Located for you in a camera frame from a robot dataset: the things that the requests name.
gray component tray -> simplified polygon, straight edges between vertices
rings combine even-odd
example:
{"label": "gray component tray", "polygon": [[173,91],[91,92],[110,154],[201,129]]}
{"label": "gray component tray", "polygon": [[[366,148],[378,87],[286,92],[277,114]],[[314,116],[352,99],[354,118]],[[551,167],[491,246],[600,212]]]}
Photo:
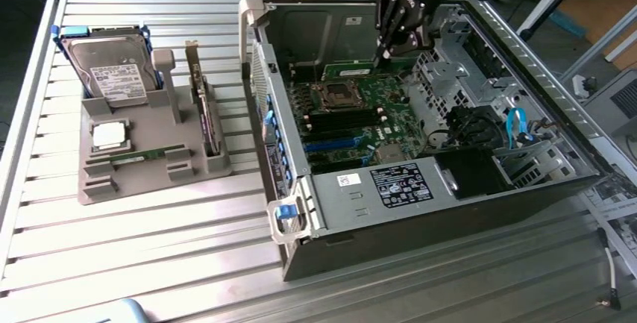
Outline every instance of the gray component tray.
{"label": "gray component tray", "polygon": [[[178,97],[179,112],[182,114],[181,124],[174,124],[170,105],[162,107],[141,105],[117,108],[113,114],[101,114],[93,117],[89,115],[85,107],[82,108],[78,200],[83,205],[166,189],[171,186],[219,178],[230,175],[233,172],[218,115],[215,116],[214,126],[217,135],[221,135],[222,150],[219,156],[207,158],[202,150],[202,125],[198,117],[198,108],[191,101],[190,87],[175,88],[175,94]],[[215,113],[214,99],[210,99],[210,106],[211,111]],[[174,164],[186,161],[183,157],[175,158],[171,161],[166,158],[159,158],[155,160],[145,160],[139,163],[123,164],[117,166],[115,171],[110,174],[117,190],[89,196],[85,192],[86,183],[97,179],[95,177],[91,178],[85,171],[85,167],[87,166],[86,161],[97,158],[95,156],[90,156],[93,147],[90,133],[91,121],[103,122],[114,119],[129,119],[131,121],[129,139],[131,140],[134,151],[145,151],[183,144],[190,150],[189,161],[193,174],[169,174],[170,168],[167,165],[173,164],[174,166]]]}

hard drive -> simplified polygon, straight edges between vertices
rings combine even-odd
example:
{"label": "hard drive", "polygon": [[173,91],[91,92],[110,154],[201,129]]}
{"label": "hard drive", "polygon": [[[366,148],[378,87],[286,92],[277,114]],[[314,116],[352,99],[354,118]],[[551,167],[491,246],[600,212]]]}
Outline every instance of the hard drive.
{"label": "hard drive", "polygon": [[162,88],[151,62],[147,28],[54,29],[54,41],[85,85],[85,97],[105,97],[111,107],[147,103],[147,91]]}

green circuit board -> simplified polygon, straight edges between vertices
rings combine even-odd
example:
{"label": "green circuit board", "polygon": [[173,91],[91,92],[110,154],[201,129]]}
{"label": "green circuit board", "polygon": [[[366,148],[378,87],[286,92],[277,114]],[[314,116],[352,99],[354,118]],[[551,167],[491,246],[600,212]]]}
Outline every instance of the green circuit board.
{"label": "green circuit board", "polygon": [[[341,69],[357,70],[354,65],[350,67],[344,69],[341,66]],[[397,148],[398,145],[405,159],[413,159],[425,147],[425,138],[412,106],[404,100],[406,94],[401,89],[401,79],[388,74],[365,75],[345,80],[333,79],[314,83],[297,83],[289,87],[288,93],[302,139],[312,132],[304,126],[304,117],[309,114],[330,113],[330,109],[325,107],[325,98],[320,94],[318,88],[326,88],[333,84],[346,86],[349,91],[360,95],[361,101],[353,101],[357,107],[350,108],[350,110],[382,108],[386,120],[377,125],[349,130],[360,140],[356,148],[308,153],[310,164],[361,160],[362,166],[377,165],[382,163],[378,150],[384,147],[388,148],[388,145],[392,145],[393,148]],[[348,110],[348,108],[338,109],[338,112],[348,113]]]}
{"label": "green circuit board", "polygon": [[326,65],[321,80],[330,81],[333,79],[393,75],[409,71],[414,64],[417,64],[414,57],[393,58],[392,62],[381,68],[374,68],[372,60],[337,62]]}
{"label": "green circuit board", "polygon": [[98,164],[103,162],[111,162],[113,165],[123,165],[129,163],[137,163],[145,160],[161,159],[166,156],[169,150],[185,148],[183,144],[166,146],[163,148],[149,149],[143,151],[133,151],[129,153],[114,154],[105,157],[98,157],[97,159],[87,160],[87,164]]}

motherboard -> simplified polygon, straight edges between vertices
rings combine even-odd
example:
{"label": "motherboard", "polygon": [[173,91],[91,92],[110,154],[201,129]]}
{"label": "motherboard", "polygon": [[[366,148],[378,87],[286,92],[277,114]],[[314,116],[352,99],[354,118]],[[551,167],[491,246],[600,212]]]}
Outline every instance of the motherboard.
{"label": "motherboard", "polygon": [[320,81],[292,81],[288,95],[316,174],[410,160],[425,147],[401,78],[416,60],[374,70],[370,62],[326,66]]}

blue cable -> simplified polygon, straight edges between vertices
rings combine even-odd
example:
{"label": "blue cable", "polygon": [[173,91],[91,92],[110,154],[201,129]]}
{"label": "blue cable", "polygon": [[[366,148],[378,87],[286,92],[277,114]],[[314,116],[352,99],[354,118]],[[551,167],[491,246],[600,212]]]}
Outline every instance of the blue cable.
{"label": "blue cable", "polygon": [[509,115],[507,116],[507,134],[509,135],[509,149],[516,147],[516,138],[515,138],[515,120],[516,113],[520,113],[520,125],[519,132],[525,134],[529,140],[533,140],[533,135],[531,135],[529,130],[527,129],[527,112],[521,108],[512,108]]}

